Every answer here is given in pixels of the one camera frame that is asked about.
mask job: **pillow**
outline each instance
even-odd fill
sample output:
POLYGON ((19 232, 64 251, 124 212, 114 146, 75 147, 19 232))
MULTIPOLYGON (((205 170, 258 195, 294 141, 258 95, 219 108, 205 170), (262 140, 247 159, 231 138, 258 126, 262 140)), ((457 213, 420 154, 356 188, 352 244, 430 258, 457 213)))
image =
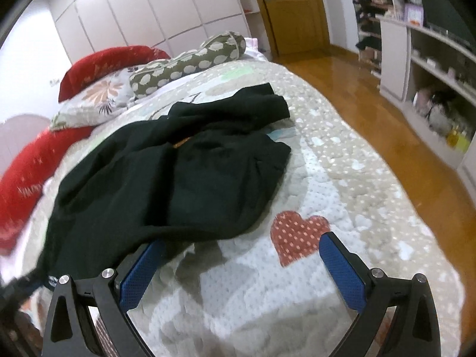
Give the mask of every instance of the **pillow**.
POLYGON ((110 73, 65 101, 53 117, 50 130, 96 126, 122 114, 134 105, 136 98, 130 88, 129 77, 139 67, 110 73))
POLYGON ((72 98, 111 72, 156 59, 170 59, 170 56, 161 49, 147 46, 114 47, 90 54, 78 60, 65 74, 59 86, 58 102, 72 98))
POLYGON ((68 148, 93 127, 45 130, 15 157, 0 179, 0 255, 8 255, 68 148))
POLYGON ((245 38, 223 32, 202 43, 199 49, 183 52, 170 60, 154 60, 132 74, 130 84, 138 99, 152 94, 172 80, 211 66, 237 60, 246 49, 245 38))

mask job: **wooden floor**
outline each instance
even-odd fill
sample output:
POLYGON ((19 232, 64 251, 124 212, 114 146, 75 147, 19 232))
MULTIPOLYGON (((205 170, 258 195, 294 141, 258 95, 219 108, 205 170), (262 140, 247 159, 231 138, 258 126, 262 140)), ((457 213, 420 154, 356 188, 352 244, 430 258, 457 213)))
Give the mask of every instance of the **wooden floor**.
POLYGON ((378 93, 377 78, 349 53, 297 55, 275 60, 318 89, 342 118, 392 168, 417 212, 466 287, 463 341, 476 335, 476 210, 456 173, 411 130, 378 93))

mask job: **television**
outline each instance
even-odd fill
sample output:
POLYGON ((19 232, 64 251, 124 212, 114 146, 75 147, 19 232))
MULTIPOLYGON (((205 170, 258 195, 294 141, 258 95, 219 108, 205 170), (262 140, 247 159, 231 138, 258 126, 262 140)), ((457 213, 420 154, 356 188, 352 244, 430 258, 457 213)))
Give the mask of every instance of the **television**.
POLYGON ((472 52, 476 38, 449 0, 422 0, 425 26, 448 35, 472 52))

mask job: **blue gripper pad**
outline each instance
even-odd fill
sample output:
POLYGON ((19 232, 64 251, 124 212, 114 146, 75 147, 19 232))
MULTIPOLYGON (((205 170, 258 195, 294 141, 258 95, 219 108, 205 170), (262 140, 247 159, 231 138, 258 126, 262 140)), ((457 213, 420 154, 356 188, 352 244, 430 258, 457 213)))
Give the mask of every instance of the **blue gripper pad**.
POLYGON ((364 283, 326 234, 320 238, 319 253, 349 309, 362 313, 367 303, 364 283))
POLYGON ((126 312, 135 309, 157 268, 165 262, 165 243, 156 240, 144 251, 120 286, 119 306, 126 312))

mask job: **patterned bedspread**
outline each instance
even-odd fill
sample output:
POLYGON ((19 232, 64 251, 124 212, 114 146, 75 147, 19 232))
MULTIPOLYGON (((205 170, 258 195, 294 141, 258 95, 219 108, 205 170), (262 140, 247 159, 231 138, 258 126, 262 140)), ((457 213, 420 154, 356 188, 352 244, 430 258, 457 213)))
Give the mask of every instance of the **patterned bedspread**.
POLYGON ((395 175, 316 89, 263 61, 236 61, 205 71, 151 96, 72 146, 34 212, 24 271, 34 267, 41 251, 61 179, 104 138, 130 122, 166 114, 179 100, 209 102, 265 82, 285 97, 291 112, 291 120, 267 130, 292 147, 282 184, 248 233, 192 245, 157 271, 139 307, 129 311, 144 340, 157 356, 329 355, 355 312, 346 308, 316 253, 316 238, 310 237, 320 235, 324 228, 312 229, 327 220, 325 229, 369 267, 397 278, 417 272, 428 277, 442 356, 456 356, 463 287, 395 175), (279 222, 301 229, 291 235, 291 253, 286 252, 290 243, 278 237, 279 222), (296 249, 299 243, 302 248, 296 249))

